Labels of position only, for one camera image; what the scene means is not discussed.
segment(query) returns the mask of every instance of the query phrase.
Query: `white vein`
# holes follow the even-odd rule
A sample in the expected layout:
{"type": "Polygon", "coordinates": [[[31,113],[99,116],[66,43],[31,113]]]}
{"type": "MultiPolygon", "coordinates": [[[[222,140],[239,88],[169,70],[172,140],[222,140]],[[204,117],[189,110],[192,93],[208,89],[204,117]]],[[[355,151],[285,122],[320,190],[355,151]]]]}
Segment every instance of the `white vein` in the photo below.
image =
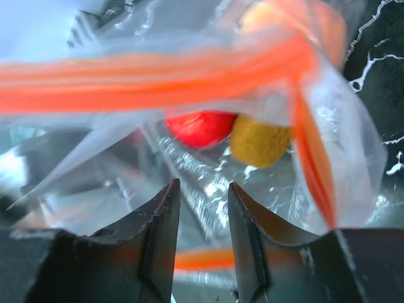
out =
{"type": "Polygon", "coordinates": [[[354,51],[356,43],[358,43],[358,42],[360,41],[360,39],[362,38],[363,31],[364,31],[366,28],[368,28],[369,26],[371,26],[371,25],[380,17],[381,10],[382,10],[387,4],[392,3],[392,2],[395,2],[395,3],[404,3],[404,0],[383,0],[383,1],[381,1],[381,3],[379,4],[379,6],[377,7],[376,14],[375,14],[375,15],[372,15],[372,19],[370,19],[368,22],[366,22],[365,24],[363,24],[363,25],[358,29],[358,36],[357,36],[357,38],[356,38],[354,41],[352,41],[352,43],[350,44],[350,49],[348,50],[347,56],[346,56],[346,58],[345,58],[345,61],[348,60],[349,56],[350,56],[350,55],[352,54],[352,52],[354,51]]]}
{"type": "Polygon", "coordinates": [[[393,165],[392,168],[390,168],[387,172],[386,175],[394,175],[396,172],[399,172],[401,169],[404,169],[404,164],[401,163],[401,156],[403,153],[399,151],[396,155],[397,158],[397,163],[393,165]]]}
{"type": "Polygon", "coordinates": [[[270,300],[268,298],[268,295],[266,294],[266,292],[264,293],[265,299],[266,299],[266,303],[270,303],[270,300]]]}
{"type": "Polygon", "coordinates": [[[247,180],[251,176],[251,172],[257,170],[257,167],[248,165],[246,169],[244,169],[244,180],[247,180]]]}
{"type": "Polygon", "coordinates": [[[384,145],[391,145],[391,144],[397,144],[401,141],[404,140],[404,136],[402,136],[401,138],[395,139],[395,140],[390,140],[390,141],[384,141],[383,144],[384,145]]]}
{"type": "Polygon", "coordinates": [[[230,147],[226,147],[226,149],[223,151],[222,156],[220,156],[220,158],[219,158],[218,167],[214,168],[215,172],[219,172],[224,168],[224,166],[227,164],[227,158],[226,157],[231,155],[231,154],[232,154],[232,152],[230,151],[230,147]]]}
{"type": "MultiPolygon", "coordinates": [[[[387,41],[389,41],[389,39],[384,39],[384,40],[380,41],[379,43],[373,45],[373,48],[377,48],[377,47],[379,47],[380,45],[384,44],[387,41]]],[[[362,75],[360,76],[360,78],[357,78],[357,79],[354,79],[352,81],[349,81],[349,84],[352,87],[352,89],[355,91],[355,93],[360,92],[363,89],[367,74],[372,69],[373,64],[375,64],[378,61],[383,61],[383,60],[385,60],[387,58],[394,58],[396,60],[403,60],[404,59],[404,57],[398,57],[398,56],[396,56],[394,54],[386,54],[381,58],[373,58],[373,59],[371,59],[371,50],[369,52],[367,52],[367,63],[366,63],[365,68],[362,71],[362,75]]]]}

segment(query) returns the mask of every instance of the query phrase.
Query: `black metal bracket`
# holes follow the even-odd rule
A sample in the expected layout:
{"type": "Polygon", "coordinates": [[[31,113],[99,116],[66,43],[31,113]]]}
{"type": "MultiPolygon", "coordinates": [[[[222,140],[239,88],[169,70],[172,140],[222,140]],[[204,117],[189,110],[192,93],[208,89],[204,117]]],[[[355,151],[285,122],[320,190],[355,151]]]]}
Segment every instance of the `black metal bracket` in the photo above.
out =
{"type": "Polygon", "coordinates": [[[180,184],[91,237],[0,230],[0,302],[168,303],[180,184]]]}
{"type": "Polygon", "coordinates": [[[337,229],[321,237],[229,187],[240,303],[394,303],[404,298],[404,230],[337,229]]]}

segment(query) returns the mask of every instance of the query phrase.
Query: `orange stripe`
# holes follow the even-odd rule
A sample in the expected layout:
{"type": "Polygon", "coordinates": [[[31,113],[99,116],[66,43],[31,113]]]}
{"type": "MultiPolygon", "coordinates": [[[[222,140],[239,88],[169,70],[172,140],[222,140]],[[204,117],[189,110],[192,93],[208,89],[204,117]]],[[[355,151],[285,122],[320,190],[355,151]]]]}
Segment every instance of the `orange stripe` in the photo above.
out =
{"type": "MultiPolygon", "coordinates": [[[[172,69],[162,73],[165,81],[143,81],[141,83],[83,83],[75,85],[21,85],[0,86],[0,112],[3,114],[22,114],[39,112],[92,112],[161,109],[176,105],[189,105],[226,100],[244,93],[251,92],[261,85],[282,80],[297,81],[302,75],[317,70],[318,60],[307,40],[296,33],[290,39],[276,47],[262,50],[262,45],[271,45],[273,41],[263,40],[248,50],[220,50],[227,55],[227,62],[234,65],[213,65],[213,70],[202,68],[195,75],[196,65],[193,61],[183,61],[178,56],[170,57],[171,61],[186,62],[186,65],[170,63],[172,69]],[[184,74],[183,78],[173,74],[184,74]]],[[[195,60],[212,65],[217,57],[212,53],[200,52],[195,60]]],[[[153,61],[149,67],[155,68],[153,61]]],[[[144,69],[150,72],[145,63],[144,69]]],[[[0,78],[6,79],[12,74],[12,68],[0,69],[0,78]]],[[[111,70],[100,74],[100,78],[108,78],[111,70]]],[[[141,78],[143,72],[134,68],[133,77],[141,78]]]]}
{"type": "Polygon", "coordinates": [[[213,271],[234,268],[233,249],[230,247],[177,252],[174,268],[188,271],[213,271]]]}
{"type": "Polygon", "coordinates": [[[330,160],[321,133],[307,102],[299,97],[295,107],[294,133],[297,154],[307,187],[329,229],[336,227],[335,187],[330,160]]]}

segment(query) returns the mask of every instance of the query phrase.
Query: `plastic bag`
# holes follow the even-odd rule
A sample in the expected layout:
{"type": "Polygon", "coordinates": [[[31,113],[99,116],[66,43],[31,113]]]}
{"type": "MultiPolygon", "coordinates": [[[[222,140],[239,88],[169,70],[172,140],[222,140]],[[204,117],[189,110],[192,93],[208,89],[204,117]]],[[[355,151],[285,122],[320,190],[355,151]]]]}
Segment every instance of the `plastic bag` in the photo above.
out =
{"type": "MultiPolygon", "coordinates": [[[[33,140],[37,138],[26,140],[18,148],[24,150],[32,146],[33,140]]],[[[35,150],[45,156],[43,146],[35,150]]],[[[22,161],[31,170],[31,174],[38,175],[37,168],[29,159],[22,161]]],[[[16,177],[15,169],[7,170],[2,166],[5,168],[4,177],[16,177]]],[[[25,186],[31,185],[31,181],[28,178],[25,186]]],[[[53,183],[45,194],[38,197],[41,200],[39,208],[13,226],[31,229],[60,228],[77,235],[92,235],[152,199],[160,188],[156,181],[145,178],[111,152],[103,152],[53,183]]]]}
{"type": "Polygon", "coordinates": [[[144,40],[167,30],[251,32],[266,25],[286,23],[302,30],[322,49],[327,49],[331,61],[340,61],[366,4],[367,0],[209,0],[202,3],[177,1],[173,8],[170,1],[142,1],[125,9],[118,8],[119,16],[102,26],[95,35],[100,40],[117,37],[144,40]]]}
{"type": "MultiPolygon", "coordinates": [[[[312,13],[312,7],[307,3],[311,4],[312,1],[299,4],[312,13]]],[[[316,18],[309,18],[306,28],[311,33],[316,32],[315,22],[316,18]]],[[[260,33],[237,37],[236,41],[234,35],[216,26],[206,32],[185,32],[176,38],[173,36],[174,33],[170,32],[169,37],[155,34],[142,40],[100,41],[77,54],[80,57],[93,57],[95,54],[138,53],[112,57],[108,61],[83,60],[77,63],[3,67],[0,96],[8,102],[1,104],[1,111],[15,115],[12,119],[8,118],[10,125],[26,123],[27,116],[21,115],[29,114],[29,125],[38,123],[36,126],[43,127],[45,111],[47,117],[57,112],[74,112],[75,119],[62,119],[64,114],[61,114],[53,116],[53,120],[58,121],[57,125],[62,128],[82,128],[82,121],[87,121],[86,127],[93,129],[32,194],[44,191],[67,171],[144,123],[165,119],[170,115],[215,109],[243,112],[270,124],[278,123],[279,117],[273,117],[274,112],[278,111],[272,111],[271,105],[279,107],[279,104],[273,102],[271,96],[275,92],[278,95],[280,93],[283,96],[281,107],[285,107],[288,100],[294,99],[303,77],[308,77],[306,83],[318,82],[321,73],[331,70],[325,61],[316,56],[314,48],[301,34],[277,22],[269,23],[267,29],[260,33]],[[249,95],[253,90],[254,102],[249,95]],[[78,113],[95,111],[104,114],[78,113]],[[106,114],[110,111],[121,112],[106,114]],[[37,120],[32,120],[34,113],[39,115],[37,120]]],[[[313,88],[312,83],[306,86],[311,90],[313,88]]],[[[305,97],[308,96],[315,98],[312,91],[306,92],[305,97]]],[[[291,122],[289,116],[285,116],[282,121],[291,122]]],[[[359,151],[359,155],[364,155],[363,150],[359,151]]],[[[381,159],[378,163],[383,161],[383,157],[376,158],[381,159]]]]}

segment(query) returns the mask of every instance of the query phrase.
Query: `red object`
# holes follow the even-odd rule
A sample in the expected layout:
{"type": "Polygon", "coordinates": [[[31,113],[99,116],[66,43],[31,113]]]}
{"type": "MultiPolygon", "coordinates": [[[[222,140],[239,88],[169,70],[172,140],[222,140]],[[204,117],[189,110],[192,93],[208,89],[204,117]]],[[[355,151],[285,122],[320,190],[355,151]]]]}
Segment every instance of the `red object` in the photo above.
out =
{"type": "Polygon", "coordinates": [[[222,142],[231,133],[236,114],[201,111],[167,119],[172,134],[191,148],[209,148],[222,142]]]}

